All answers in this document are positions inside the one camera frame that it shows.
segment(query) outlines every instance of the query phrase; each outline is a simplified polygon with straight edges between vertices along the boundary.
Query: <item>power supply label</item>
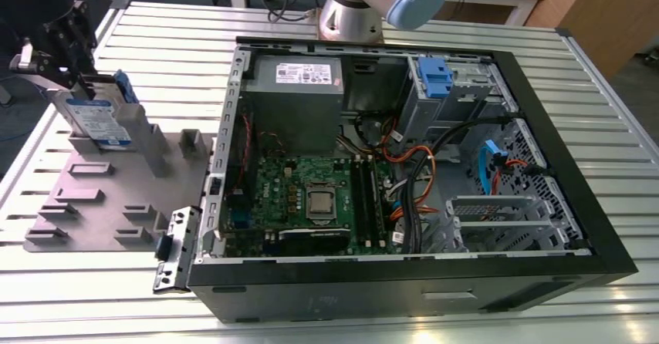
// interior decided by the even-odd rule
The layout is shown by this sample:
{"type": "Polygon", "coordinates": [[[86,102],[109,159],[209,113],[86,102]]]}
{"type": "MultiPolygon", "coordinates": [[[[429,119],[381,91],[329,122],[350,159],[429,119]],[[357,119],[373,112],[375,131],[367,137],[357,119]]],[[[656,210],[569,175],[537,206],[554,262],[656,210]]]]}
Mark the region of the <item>power supply label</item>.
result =
{"type": "Polygon", "coordinates": [[[333,84],[329,64],[279,64],[277,83],[333,84]]]}
{"type": "Polygon", "coordinates": [[[113,115],[115,108],[110,101],[69,99],[66,102],[70,105],[77,123],[85,128],[93,140],[113,146],[131,144],[129,132],[113,115]]]}

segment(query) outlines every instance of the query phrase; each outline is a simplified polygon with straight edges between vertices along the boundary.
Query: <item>slotted aluminum surface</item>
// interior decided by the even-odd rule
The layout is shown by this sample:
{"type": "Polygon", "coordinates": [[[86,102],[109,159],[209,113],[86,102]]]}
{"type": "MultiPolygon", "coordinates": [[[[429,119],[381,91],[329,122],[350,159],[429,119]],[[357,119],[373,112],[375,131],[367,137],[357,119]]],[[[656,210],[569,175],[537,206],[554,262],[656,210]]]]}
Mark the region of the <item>slotted aluminum surface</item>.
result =
{"type": "MultiPolygon", "coordinates": [[[[151,121],[165,132],[182,128],[217,132],[238,35],[294,39],[315,35],[311,23],[271,25],[265,12],[242,8],[134,3],[111,15],[97,52],[98,69],[122,68],[130,74],[151,121]]],[[[0,210],[0,340],[193,344],[658,340],[657,146],[589,61],[576,55],[574,42],[552,29],[450,22],[433,22],[417,32],[386,25],[385,36],[391,43],[516,53],[641,272],[513,314],[223,325],[193,294],[151,294],[153,253],[23,251],[26,230],[71,150],[70,128],[59,116],[53,120],[51,108],[43,118],[47,129],[37,129],[22,154],[26,159],[10,173],[17,185],[7,196],[0,194],[0,201],[7,198],[0,210]]]]}

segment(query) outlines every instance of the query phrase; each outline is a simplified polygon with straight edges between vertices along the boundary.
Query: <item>metal bracket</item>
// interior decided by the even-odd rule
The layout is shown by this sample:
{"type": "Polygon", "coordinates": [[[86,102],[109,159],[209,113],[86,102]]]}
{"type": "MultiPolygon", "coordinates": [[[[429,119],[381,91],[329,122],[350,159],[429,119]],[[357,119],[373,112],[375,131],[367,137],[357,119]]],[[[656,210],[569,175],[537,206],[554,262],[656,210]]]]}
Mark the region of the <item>metal bracket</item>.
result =
{"type": "Polygon", "coordinates": [[[187,275],[195,257],[197,229],[202,219],[199,207],[185,207],[173,212],[170,228],[158,242],[157,280],[154,294],[190,292],[187,275]]]}

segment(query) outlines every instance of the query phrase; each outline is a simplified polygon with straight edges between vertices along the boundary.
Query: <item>ram slot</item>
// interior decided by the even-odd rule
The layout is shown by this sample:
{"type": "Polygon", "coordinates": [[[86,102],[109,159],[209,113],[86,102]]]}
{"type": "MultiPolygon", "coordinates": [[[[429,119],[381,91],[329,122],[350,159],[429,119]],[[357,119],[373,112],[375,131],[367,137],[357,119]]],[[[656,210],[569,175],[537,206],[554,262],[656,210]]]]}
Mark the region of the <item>ram slot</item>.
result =
{"type": "Polygon", "coordinates": [[[381,196],[381,180],[378,178],[378,168],[375,164],[375,159],[371,157],[369,164],[369,172],[371,175],[371,188],[373,188],[373,209],[375,210],[375,219],[373,224],[375,224],[375,231],[373,234],[373,242],[383,248],[386,246],[386,230],[385,230],[385,217],[382,215],[382,196],[381,196]]]}
{"type": "Polygon", "coordinates": [[[363,191],[363,204],[366,207],[367,215],[367,227],[369,227],[369,240],[371,241],[371,246],[377,246],[381,235],[378,232],[378,216],[377,216],[377,201],[375,193],[373,189],[373,170],[370,162],[365,161],[361,166],[362,170],[362,191],[363,191]]]}
{"type": "Polygon", "coordinates": [[[350,189],[353,193],[353,205],[355,206],[355,228],[358,233],[358,242],[362,245],[371,243],[369,239],[369,222],[366,215],[366,204],[363,201],[362,185],[362,160],[357,158],[350,164],[350,189]]]}

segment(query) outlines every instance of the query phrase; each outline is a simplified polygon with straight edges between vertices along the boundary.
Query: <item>gray floor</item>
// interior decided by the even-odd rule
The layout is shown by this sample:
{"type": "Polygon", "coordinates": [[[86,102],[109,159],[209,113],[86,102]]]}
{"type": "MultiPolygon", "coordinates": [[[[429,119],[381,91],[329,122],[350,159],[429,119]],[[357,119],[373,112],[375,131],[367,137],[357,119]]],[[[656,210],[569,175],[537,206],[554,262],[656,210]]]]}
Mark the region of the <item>gray floor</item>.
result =
{"type": "MultiPolygon", "coordinates": [[[[107,11],[105,0],[89,0],[94,9],[93,23],[98,25],[107,11]]],[[[230,5],[229,0],[134,0],[145,2],[167,2],[185,5],[230,5]]],[[[298,0],[291,7],[305,10],[311,7],[313,0],[298,0]]],[[[263,8],[261,0],[251,0],[253,7],[263,8]]],[[[0,107],[0,178],[3,178],[11,163],[26,143],[30,131],[39,121],[47,107],[47,102],[39,89],[22,79],[11,78],[3,66],[9,64],[9,57],[0,55],[0,86],[17,98],[17,103],[0,107]]],[[[614,89],[640,118],[653,139],[659,142],[659,67],[644,65],[641,58],[634,58],[612,81],[614,89]]]]}
{"type": "Polygon", "coordinates": [[[612,81],[650,137],[659,143],[659,66],[646,66],[637,56],[612,81]]]}

